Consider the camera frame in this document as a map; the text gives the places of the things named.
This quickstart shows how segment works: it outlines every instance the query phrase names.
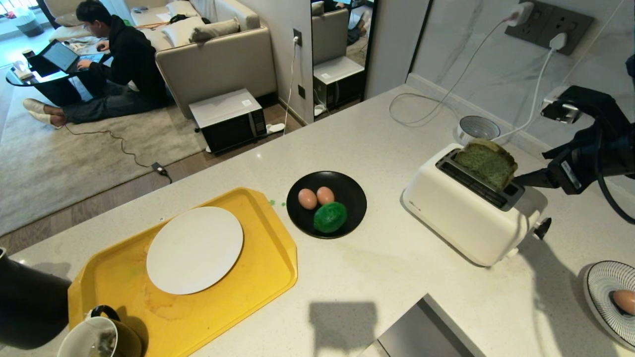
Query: wall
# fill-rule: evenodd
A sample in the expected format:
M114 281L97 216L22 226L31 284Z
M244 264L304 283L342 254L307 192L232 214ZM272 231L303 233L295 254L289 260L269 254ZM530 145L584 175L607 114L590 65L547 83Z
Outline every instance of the wall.
M563 81L612 95L632 121L633 84L624 62L633 54L631 0L545 0L596 19L575 52L556 54L542 82L541 101ZM518 0L434 0L413 72L446 90L454 84L486 34ZM453 91L514 126L529 116L536 79L547 50L504 34L501 26L481 48L463 80ZM537 116L527 132L555 147L572 139L592 119L563 125ZM635 194L635 180L616 183Z
M128 6L124 2L124 0L100 0L102 4L108 9L108 11L113 14L121 17L124 20L132 22L132 17L130 17L130 10Z
M429 1L377 0L366 98L406 81Z
M302 47L297 47L293 68L293 91L290 107L305 122L313 123L313 68L311 60L311 5L309 0L239 0L258 15L271 32L276 65L277 90L287 102L293 60L293 29L302 33ZM306 99L298 94L298 84L306 89Z

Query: sofa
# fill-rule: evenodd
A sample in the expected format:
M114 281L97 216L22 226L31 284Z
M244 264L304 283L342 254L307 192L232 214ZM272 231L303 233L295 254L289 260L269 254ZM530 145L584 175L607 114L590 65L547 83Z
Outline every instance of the sofa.
M72 38L92 36L75 17L75 9L80 2L81 0L44 0L48 11L55 18L55 22L61 25L55 29L49 37L49 41L54 39L66 41Z
M349 10L341 9L311 16L313 65L346 56Z
M144 14L136 14L145 16L133 16L138 24L160 22L156 15L165 13L165 4L162 0L126 0L131 10L137 6L149 8ZM236 0L192 0L191 4L201 17L212 23L235 19L239 32L175 46L166 38L163 28L179 22L154 30L142 29L157 50L157 66L183 115L193 118L191 103L241 88L256 98L275 93L271 36L269 29L261 25L259 16Z

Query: black kettle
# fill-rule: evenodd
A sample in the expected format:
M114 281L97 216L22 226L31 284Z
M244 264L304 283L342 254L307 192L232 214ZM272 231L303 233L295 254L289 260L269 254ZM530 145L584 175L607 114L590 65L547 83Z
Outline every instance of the black kettle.
M69 323L70 281L9 259L0 248L0 344L32 349Z

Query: mug handle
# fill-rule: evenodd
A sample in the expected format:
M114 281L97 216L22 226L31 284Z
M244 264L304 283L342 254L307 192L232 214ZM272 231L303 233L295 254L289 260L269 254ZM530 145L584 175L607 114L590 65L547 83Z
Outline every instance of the mug handle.
M94 317L100 316L102 313L105 313L109 319L121 322L121 320L119 319L119 315L117 314L117 311L115 311L112 307L108 305L97 306L90 312L90 317L94 318Z

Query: small bowl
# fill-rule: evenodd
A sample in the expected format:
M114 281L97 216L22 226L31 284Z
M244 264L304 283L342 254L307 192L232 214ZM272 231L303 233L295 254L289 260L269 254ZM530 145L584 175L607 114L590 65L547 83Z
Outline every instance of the small bowl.
M461 145L475 138L493 140L500 135L500 128L493 121L482 116L466 116L458 123L454 131L454 139Z

